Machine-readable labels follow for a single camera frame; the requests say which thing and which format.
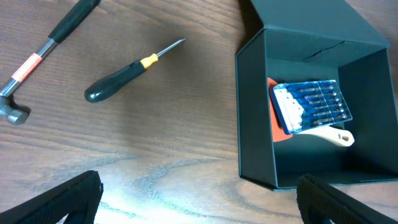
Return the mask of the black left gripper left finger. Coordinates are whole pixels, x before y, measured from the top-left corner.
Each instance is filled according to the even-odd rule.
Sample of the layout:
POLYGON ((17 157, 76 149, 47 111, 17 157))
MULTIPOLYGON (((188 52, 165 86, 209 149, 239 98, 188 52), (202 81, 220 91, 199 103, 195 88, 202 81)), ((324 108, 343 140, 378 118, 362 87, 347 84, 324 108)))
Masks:
POLYGON ((93 223, 103 194, 97 171, 86 171, 1 213, 1 223, 93 223))

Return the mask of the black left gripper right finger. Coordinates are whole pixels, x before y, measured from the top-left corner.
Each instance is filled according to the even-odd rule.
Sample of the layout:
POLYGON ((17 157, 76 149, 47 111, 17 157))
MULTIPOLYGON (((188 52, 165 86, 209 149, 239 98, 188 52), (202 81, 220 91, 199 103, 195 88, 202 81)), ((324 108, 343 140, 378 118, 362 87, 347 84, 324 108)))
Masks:
POLYGON ((297 204, 305 224, 397 224, 310 174, 298 180, 297 204))

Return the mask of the orange scraper with beige handle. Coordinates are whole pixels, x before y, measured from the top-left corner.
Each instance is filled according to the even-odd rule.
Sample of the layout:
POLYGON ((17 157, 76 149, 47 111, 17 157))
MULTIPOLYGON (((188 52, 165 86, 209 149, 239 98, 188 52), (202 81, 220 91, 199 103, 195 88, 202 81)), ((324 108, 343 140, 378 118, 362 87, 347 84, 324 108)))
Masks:
MULTIPOLYGON (((278 84, 275 80, 271 78, 268 78, 267 81, 268 81, 269 90, 270 87, 278 84)), ((348 147, 354 143, 354 137, 351 134, 351 132, 346 131, 344 129, 334 128, 332 125, 309 129, 297 134, 285 134, 279 120, 275 115, 274 104, 271 101, 270 92, 269 92, 269 100, 270 100, 270 116, 271 116, 271 126, 272 126, 272 140, 274 142, 285 141, 289 138, 292 138, 293 135, 297 134, 307 134, 327 140, 339 147, 348 147)))

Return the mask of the black yellow screwdriver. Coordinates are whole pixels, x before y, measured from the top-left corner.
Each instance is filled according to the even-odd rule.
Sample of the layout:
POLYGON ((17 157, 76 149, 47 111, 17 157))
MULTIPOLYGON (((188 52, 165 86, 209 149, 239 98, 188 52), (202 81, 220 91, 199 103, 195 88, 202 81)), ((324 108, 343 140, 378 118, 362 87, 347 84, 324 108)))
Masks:
POLYGON ((112 97, 122 87, 145 73, 153 63, 159 60, 160 56, 185 40, 186 38, 180 39, 157 54, 136 60, 119 71, 97 80, 85 90, 84 97, 86 101, 98 103, 112 97))

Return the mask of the blue precision screwdriver set case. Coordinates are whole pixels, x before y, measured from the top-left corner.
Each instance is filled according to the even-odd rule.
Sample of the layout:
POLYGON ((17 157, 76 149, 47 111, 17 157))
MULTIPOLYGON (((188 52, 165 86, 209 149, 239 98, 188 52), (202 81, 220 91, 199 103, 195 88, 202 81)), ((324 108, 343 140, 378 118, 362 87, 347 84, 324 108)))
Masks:
POLYGON ((269 91, 275 115, 285 134, 353 119, 336 80, 280 83, 269 91))

